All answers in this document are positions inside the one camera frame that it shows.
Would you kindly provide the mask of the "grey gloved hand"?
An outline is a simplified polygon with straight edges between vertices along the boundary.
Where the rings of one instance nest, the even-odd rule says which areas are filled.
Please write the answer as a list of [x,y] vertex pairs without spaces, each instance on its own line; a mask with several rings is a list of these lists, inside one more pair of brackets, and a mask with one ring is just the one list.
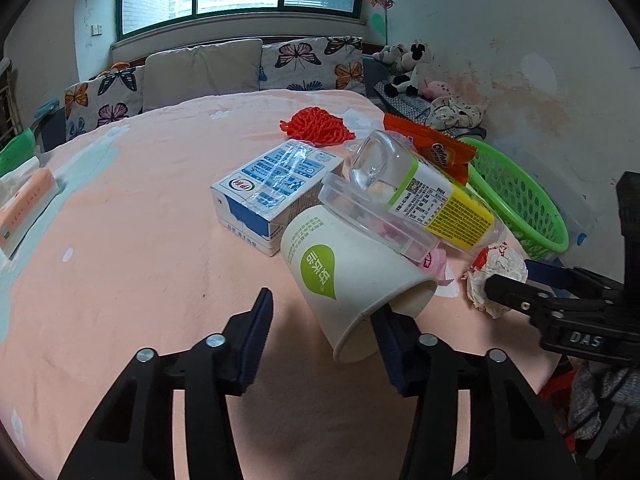
[[583,362],[570,397],[570,429],[577,440],[593,439],[615,405],[624,408],[612,437],[630,434],[639,421],[639,370]]

